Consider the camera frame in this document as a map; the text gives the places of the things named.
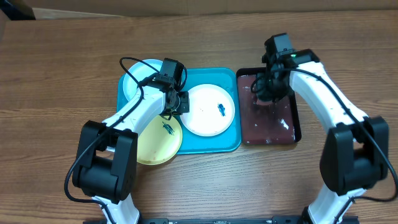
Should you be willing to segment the green sponge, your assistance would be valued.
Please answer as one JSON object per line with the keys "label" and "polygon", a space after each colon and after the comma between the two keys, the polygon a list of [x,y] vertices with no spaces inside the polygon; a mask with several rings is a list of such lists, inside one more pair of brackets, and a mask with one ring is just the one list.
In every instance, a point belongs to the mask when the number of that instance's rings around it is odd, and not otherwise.
{"label": "green sponge", "polygon": [[256,104],[259,106],[270,106],[273,105],[274,102],[273,101],[263,101],[260,98],[257,99]]}

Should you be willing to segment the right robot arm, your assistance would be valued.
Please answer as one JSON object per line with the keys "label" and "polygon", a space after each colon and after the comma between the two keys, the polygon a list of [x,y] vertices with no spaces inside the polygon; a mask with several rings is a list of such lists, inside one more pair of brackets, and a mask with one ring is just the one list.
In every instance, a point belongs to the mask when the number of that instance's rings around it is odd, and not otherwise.
{"label": "right robot arm", "polygon": [[297,223],[342,223],[356,200],[375,201],[365,193],[397,173],[388,159],[389,127],[378,116],[357,108],[328,76],[310,49],[295,50],[288,34],[264,42],[266,69],[251,84],[259,105],[276,104],[298,93],[313,110],[327,133],[320,159],[323,187],[304,208]]}

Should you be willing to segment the white plate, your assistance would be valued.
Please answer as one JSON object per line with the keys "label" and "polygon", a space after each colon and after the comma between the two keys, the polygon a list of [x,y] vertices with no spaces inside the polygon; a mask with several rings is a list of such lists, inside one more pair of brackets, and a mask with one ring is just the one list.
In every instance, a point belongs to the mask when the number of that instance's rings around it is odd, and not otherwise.
{"label": "white plate", "polygon": [[226,131],[235,116],[235,104],[223,88],[197,85],[188,90],[189,112],[180,116],[183,125],[193,134],[212,137]]}

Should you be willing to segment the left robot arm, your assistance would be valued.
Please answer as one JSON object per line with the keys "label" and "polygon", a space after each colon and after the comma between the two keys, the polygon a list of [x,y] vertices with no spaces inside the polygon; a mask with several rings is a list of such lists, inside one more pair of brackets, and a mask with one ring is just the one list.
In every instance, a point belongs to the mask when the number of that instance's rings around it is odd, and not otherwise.
{"label": "left robot arm", "polygon": [[134,76],[125,69],[134,84],[128,103],[112,117],[87,121],[82,127],[76,159],[64,182],[69,200],[100,206],[103,223],[140,222],[131,196],[138,137],[156,116],[170,119],[189,111],[188,93],[182,90],[187,69],[182,63],[165,58],[159,69],[141,64],[151,73]]}

